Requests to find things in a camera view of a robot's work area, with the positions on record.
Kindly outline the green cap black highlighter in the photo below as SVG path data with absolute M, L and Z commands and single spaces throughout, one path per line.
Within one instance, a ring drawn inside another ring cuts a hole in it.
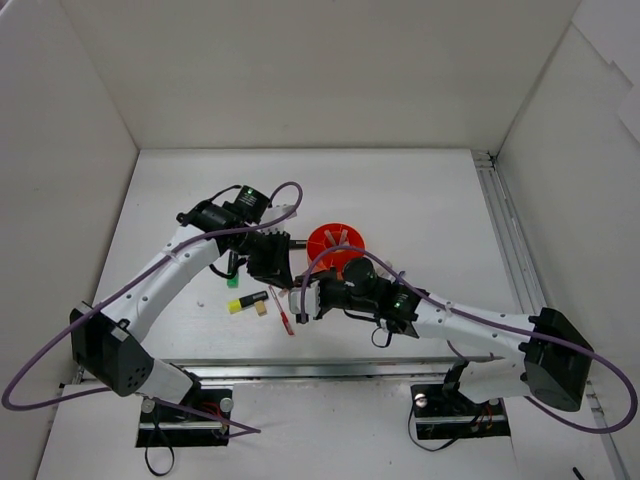
M 241 258 L 235 253 L 230 252 L 227 262 L 227 275 L 226 285 L 228 288 L 237 288 L 239 285 L 239 269 Z

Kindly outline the clear green pen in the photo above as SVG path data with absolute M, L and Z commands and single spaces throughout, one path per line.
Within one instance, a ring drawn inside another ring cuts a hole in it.
M 325 236 L 326 236 L 326 238 L 327 238 L 328 242 L 329 242 L 332 246 L 334 246 L 334 245 L 333 245 L 333 243 L 332 243 L 332 239 L 331 239 L 331 233 L 332 233 L 332 232 L 331 232 L 330 230 L 328 230 L 328 229 L 326 229 L 326 230 L 324 231 L 324 234 L 325 234 Z

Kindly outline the slim pink orange marker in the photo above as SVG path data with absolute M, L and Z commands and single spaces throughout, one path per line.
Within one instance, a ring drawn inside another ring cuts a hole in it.
M 297 299 L 301 299 L 302 297 L 313 297 L 315 295 L 315 291 L 316 288 L 311 286 L 311 287 L 306 287 L 305 289 L 302 288 L 294 288 L 291 293 L 290 296 L 292 298 L 297 298 Z

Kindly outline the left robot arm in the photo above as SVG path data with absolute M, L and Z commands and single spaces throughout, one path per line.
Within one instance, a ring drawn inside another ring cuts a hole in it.
M 200 406 L 198 377 L 153 358 L 144 339 L 174 298 L 227 252 L 255 280 L 291 288 L 290 236 L 282 224 L 297 208 L 242 186 L 232 202 L 207 199 L 178 214 L 175 234 L 137 277 L 102 304 L 72 311 L 74 361 L 121 397 L 159 399 L 175 418 L 191 418 Z

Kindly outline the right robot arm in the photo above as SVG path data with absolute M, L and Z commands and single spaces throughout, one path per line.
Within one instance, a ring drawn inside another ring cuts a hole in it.
M 494 355 L 487 363 L 467 359 L 449 370 L 442 398 L 455 412 L 498 397 L 530 396 L 564 412 L 581 407 L 593 349 L 555 309 L 527 315 L 458 306 L 379 276 L 364 257 L 349 261 L 342 274 L 297 278 L 288 307 L 299 323 L 343 310 L 392 335 L 442 339 Z

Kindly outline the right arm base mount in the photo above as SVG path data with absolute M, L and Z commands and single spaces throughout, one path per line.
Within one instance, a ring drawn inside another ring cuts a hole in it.
M 464 440 L 511 436 L 503 400 L 475 403 L 458 391 L 456 379 L 468 365 L 467 360 L 459 360 L 451 372 L 410 377 L 406 429 L 409 440 L 419 449 L 437 453 Z

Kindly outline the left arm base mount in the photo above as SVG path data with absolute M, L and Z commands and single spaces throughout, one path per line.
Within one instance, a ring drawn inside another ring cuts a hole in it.
M 215 448 L 229 444 L 230 427 L 175 407 L 142 402 L 135 447 L 154 479 L 167 477 L 184 448 Z

